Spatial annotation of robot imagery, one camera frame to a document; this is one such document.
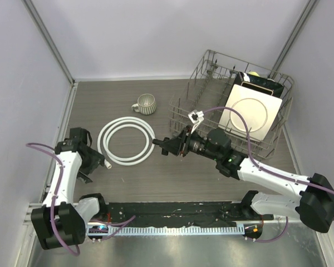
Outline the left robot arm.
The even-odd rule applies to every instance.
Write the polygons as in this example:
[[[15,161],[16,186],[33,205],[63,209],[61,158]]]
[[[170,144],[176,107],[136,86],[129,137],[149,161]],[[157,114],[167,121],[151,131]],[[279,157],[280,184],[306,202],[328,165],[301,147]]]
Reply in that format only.
[[[27,143],[27,147],[46,153],[56,164],[51,186],[41,207],[31,213],[31,222],[42,249],[70,248],[85,240],[90,220],[103,221],[108,208],[100,193],[80,197],[73,204],[77,180],[91,183],[88,177],[104,165],[104,155],[92,149],[92,137],[87,129],[76,127],[69,136],[55,147],[39,143]]]

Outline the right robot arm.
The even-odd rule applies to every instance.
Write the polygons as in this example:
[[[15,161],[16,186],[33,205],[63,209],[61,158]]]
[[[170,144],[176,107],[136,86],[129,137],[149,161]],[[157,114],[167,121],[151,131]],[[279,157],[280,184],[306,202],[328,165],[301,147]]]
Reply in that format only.
[[[258,215],[282,215],[299,219],[314,231],[327,233],[334,221],[334,189],[321,174],[296,175],[256,162],[232,148],[230,138],[216,128],[206,137],[199,136],[188,125],[172,139],[154,141],[163,155],[186,156],[193,152],[216,162],[215,168],[224,176],[252,182],[275,193],[249,191],[240,206],[248,220]]]

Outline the black T-shaped hose connector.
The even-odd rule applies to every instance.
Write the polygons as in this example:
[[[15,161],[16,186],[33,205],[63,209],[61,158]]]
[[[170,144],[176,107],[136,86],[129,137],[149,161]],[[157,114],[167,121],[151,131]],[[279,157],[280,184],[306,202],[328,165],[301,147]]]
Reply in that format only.
[[[165,137],[163,140],[153,139],[152,143],[161,148],[161,154],[162,155],[168,156],[168,154],[169,154],[168,141],[169,140],[170,140],[169,137]]]

